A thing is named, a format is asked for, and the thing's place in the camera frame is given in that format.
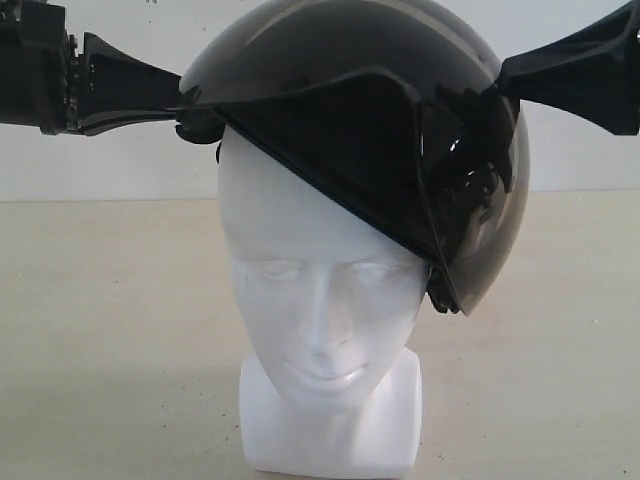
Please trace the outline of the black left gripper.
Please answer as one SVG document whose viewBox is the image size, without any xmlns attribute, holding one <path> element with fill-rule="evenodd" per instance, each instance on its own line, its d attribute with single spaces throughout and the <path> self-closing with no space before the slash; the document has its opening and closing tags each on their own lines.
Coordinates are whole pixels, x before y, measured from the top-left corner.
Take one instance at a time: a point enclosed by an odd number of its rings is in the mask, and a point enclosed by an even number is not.
<svg viewBox="0 0 640 480">
<path fill-rule="evenodd" d="M 93 137 L 110 130 L 175 120 L 180 76 L 140 61 L 99 36 L 84 34 L 79 120 L 77 39 L 66 9 L 45 1 L 1 3 L 1 122 L 44 135 Z"/>
</svg>

